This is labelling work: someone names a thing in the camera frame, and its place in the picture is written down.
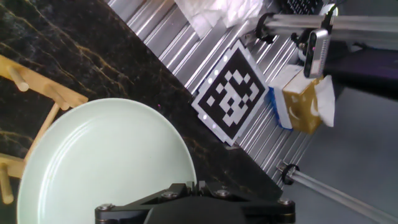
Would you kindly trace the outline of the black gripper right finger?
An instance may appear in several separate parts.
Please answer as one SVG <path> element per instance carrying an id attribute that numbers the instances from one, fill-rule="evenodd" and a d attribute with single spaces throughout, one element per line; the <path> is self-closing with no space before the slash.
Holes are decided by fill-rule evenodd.
<path id="1" fill-rule="evenodd" d="M 263 199 L 253 194 L 228 188 L 217 182 L 197 183 L 197 195 L 237 205 L 249 222 L 295 223 L 295 202 L 283 199 Z"/>

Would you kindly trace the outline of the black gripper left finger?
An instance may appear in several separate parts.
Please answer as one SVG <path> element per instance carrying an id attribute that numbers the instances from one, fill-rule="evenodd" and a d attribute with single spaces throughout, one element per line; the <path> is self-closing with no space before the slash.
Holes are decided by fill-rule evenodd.
<path id="1" fill-rule="evenodd" d="M 104 203 L 95 208 L 95 224 L 144 223 L 155 206 L 196 195 L 196 185 L 188 182 L 172 184 L 167 189 L 126 205 Z"/>

